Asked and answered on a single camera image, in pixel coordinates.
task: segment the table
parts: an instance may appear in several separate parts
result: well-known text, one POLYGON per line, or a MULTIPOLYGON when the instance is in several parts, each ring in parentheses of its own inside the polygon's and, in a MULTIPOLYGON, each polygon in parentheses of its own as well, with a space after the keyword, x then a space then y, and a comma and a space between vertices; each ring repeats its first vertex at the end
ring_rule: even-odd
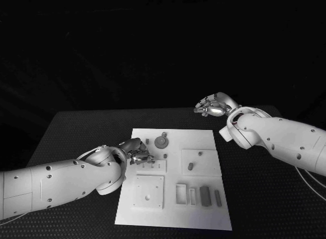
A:
MULTIPOLYGON (((273 106, 252 106, 273 117, 273 106)), ((233 232, 114 225, 122 188, 37 211, 0 227, 0 238, 325 238, 326 202, 293 166, 260 146, 244 150, 218 131, 227 117, 203 117, 194 108, 60 112, 28 166, 74 159, 97 146, 117 145, 133 128, 214 130, 233 232)), ((322 187, 311 182, 322 195, 322 187)))

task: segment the dark background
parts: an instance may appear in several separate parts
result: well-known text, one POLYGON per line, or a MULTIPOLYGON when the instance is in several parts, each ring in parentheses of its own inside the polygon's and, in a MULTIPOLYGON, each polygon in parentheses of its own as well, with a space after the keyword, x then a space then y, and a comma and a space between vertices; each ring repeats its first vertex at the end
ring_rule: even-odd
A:
POLYGON ((26 166, 60 111, 194 107, 217 92, 326 130, 326 5, 0 8, 0 171, 26 166))

